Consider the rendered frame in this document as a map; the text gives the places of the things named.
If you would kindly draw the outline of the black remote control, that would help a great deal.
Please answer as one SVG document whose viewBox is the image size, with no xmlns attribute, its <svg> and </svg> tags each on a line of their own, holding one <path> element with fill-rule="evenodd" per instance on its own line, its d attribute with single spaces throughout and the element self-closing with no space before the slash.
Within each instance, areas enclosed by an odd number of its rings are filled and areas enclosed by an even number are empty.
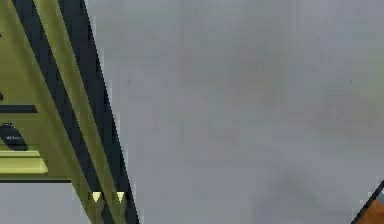
<svg viewBox="0 0 384 224">
<path fill-rule="evenodd" d="M 0 125 L 0 139 L 13 151 L 27 151 L 28 146 L 21 133 L 11 123 Z"/>
</svg>

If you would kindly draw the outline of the orange framed object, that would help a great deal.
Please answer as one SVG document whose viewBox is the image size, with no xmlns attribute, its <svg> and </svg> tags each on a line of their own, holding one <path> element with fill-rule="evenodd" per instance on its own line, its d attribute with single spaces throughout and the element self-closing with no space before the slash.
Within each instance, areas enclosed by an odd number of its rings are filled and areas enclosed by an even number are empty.
<svg viewBox="0 0 384 224">
<path fill-rule="evenodd" d="M 384 180 L 371 194 L 351 224 L 384 224 Z"/>
</svg>

